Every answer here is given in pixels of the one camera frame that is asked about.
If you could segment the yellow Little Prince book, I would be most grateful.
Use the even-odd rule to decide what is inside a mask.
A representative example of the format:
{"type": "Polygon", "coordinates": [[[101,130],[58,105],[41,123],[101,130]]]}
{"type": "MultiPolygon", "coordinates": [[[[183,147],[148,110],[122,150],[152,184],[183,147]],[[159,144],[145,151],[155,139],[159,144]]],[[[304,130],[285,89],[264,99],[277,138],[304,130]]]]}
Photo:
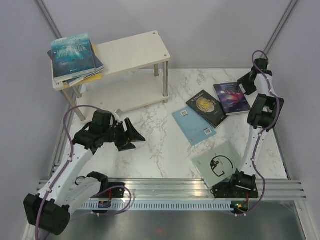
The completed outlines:
{"type": "Polygon", "coordinates": [[[80,76],[80,77],[77,77],[77,78],[72,78],[72,79],[69,79],[67,81],[64,81],[63,82],[63,86],[64,87],[73,87],[76,84],[78,84],[78,83],[80,83],[80,82],[82,82],[84,80],[90,79],[90,78],[100,74],[102,72],[102,70],[104,69],[103,63],[100,61],[100,59],[96,55],[96,46],[91,42],[90,42],[90,46],[91,46],[91,50],[92,50],[92,53],[93,53],[93,60],[94,60],[94,63],[95,63],[95,68],[96,68],[95,72],[87,74],[87,75],[83,75],[83,76],[80,76]]]}

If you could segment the navy blue hardcover book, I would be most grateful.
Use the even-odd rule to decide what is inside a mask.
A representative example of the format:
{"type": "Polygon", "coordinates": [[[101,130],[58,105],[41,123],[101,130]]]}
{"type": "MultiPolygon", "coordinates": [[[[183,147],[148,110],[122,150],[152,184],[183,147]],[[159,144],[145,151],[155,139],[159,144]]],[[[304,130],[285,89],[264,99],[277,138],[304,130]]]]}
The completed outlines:
{"type": "Polygon", "coordinates": [[[104,69],[103,63],[90,47],[64,47],[49,50],[52,79],[56,84],[68,83],[72,86],[90,78],[104,69]]]}

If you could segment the teal ocean cover book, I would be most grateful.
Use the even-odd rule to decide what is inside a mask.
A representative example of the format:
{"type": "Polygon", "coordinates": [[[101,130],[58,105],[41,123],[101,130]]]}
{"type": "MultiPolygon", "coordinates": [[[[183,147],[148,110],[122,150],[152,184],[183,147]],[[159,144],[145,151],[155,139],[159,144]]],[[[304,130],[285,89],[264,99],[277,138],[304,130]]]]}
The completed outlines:
{"type": "Polygon", "coordinates": [[[56,83],[96,71],[93,50],[87,33],[53,40],[51,61],[53,80],[56,83]]]}

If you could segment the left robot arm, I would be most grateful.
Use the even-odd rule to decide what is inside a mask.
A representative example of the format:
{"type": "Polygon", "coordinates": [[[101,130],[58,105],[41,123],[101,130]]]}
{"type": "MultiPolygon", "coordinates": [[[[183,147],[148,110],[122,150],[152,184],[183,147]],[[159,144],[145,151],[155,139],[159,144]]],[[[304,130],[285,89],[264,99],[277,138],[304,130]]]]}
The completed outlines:
{"type": "Polygon", "coordinates": [[[135,142],[146,139],[134,128],[129,118],[121,121],[110,111],[95,109],[92,120],[68,138],[70,153],[61,162],[50,180],[36,193],[28,194],[23,206],[27,221],[35,227],[34,237],[40,230],[60,235],[68,226],[73,213],[88,199],[112,197],[118,189],[122,197],[129,189],[124,183],[109,183],[109,178],[93,171],[76,184],[79,173],[105,143],[113,143],[120,152],[135,149],[135,142]]]}

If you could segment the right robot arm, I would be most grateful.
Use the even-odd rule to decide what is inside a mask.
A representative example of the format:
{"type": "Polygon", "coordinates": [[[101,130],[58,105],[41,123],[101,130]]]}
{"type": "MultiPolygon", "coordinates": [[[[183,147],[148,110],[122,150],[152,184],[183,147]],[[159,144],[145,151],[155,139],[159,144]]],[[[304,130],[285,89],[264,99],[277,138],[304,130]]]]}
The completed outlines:
{"type": "Polygon", "coordinates": [[[242,158],[243,163],[228,182],[214,185],[210,192],[216,199],[259,199],[264,197],[266,179],[257,169],[257,162],[268,133],[276,126],[285,100],[273,87],[273,73],[269,59],[252,57],[251,71],[237,81],[246,95],[257,92],[248,113],[249,137],[242,158]]]}

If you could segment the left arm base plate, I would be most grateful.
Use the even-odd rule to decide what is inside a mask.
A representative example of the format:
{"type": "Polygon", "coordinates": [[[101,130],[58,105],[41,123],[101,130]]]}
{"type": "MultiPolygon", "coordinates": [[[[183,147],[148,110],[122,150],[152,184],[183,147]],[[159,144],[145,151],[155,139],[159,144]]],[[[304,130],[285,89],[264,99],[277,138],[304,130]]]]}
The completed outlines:
{"type": "MultiPolygon", "coordinates": [[[[114,187],[114,186],[122,186],[125,187],[126,184],[124,182],[108,182],[108,183],[102,183],[100,187],[99,193],[102,193],[103,191],[114,187]]],[[[126,190],[121,187],[115,187],[109,191],[104,192],[99,196],[99,198],[104,198],[108,200],[112,200],[113,198],[123,198],[124,197],[124,192],[126,190]]]]}

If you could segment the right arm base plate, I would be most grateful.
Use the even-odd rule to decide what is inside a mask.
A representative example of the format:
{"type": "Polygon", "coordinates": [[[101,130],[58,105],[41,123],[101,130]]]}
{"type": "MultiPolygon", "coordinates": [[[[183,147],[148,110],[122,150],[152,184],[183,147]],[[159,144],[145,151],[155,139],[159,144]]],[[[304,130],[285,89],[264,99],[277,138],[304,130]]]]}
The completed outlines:
{"type": "Polygon", "coordinates": [[[211,194],[216,199],[258,199],[257,186],[253,189],[232,186],[228,182],[220,182],[210,189],[211,194]]]}

